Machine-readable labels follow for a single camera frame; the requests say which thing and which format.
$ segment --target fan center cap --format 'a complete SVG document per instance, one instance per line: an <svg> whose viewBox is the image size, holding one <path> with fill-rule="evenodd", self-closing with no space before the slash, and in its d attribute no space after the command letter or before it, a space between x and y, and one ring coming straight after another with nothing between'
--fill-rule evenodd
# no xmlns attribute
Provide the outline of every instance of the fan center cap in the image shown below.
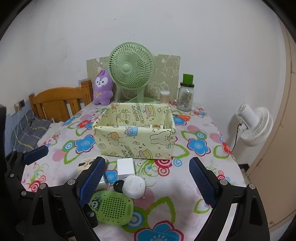
<svg viewBox="0 0 296 241"><path fill-rule="evenodd" d="M128 73L130 70L131 70L131 67L129 64L124 64L122 66L122 70L125 72L125 73Z"/></svg>

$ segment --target plush toy face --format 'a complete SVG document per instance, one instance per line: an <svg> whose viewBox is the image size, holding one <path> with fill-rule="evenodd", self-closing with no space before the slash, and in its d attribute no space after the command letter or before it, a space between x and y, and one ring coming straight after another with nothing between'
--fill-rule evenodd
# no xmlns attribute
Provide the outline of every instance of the plush toy face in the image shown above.
<svg viewBox="0 0 296 241"><path fill-rule="evenodd" d="M111 90L112 86L113 86L113 81L108 71L103 69L95 79L95 89L100 91Z"/></svg>

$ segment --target glass jar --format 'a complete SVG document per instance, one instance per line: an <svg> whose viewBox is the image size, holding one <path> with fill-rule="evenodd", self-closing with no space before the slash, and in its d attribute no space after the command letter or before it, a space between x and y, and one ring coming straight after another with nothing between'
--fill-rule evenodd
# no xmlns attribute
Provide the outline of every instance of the glass jar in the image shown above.
<svg viewBox="0 0 296 241"><path fill-rule="evenodd" d="M193 91L194 84L183 84L180 83L178 92L177 109L185 112L189 112L192 108L193 103Z"/></svg>

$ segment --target gray plaid fabric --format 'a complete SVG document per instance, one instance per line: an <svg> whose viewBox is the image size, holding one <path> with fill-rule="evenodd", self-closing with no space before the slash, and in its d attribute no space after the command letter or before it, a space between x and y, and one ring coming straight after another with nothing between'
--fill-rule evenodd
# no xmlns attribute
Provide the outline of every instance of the gray plaid fabric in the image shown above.
<svg viewBox="0 0 296 241"><path fill-rule="evenodd" d="M29 110L12 131L12 149L21 152L37 148L37 142L46 133L50 124L49 120L39 119L34 116L32 110Z"/></svg>

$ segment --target tablecloth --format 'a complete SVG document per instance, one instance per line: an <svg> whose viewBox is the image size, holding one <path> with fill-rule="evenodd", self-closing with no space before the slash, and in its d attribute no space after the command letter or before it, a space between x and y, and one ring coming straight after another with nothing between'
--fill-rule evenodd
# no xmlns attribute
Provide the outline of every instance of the tablecloth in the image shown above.
<svg viewBox="0 0 296 241"><path fill-rule="evenodd" d="M211 212L189 172L189 160L194 156L219 179L245 186L231 150L206 110L196 103L190 112L178 111L174 102L170 105L176 125L173 157L170 160L134 159L136 175L146 181L145 194L134 200L130 223L124 226L99 223L94 228L102 241L194 240ZM77 178L76 168L83 159L100 156L92 124L103 110L102 106L91 103L51 132L42 143L49 147L48 155L25 167L22 184L26 190L35 192L43 182L49 186L62 185L70 178ZM118 180L118 157L103 157L107 160L107 189L112 191ZM228 229L234 212L232 207ZM223 231L224 240L227 232Z"/></svg>

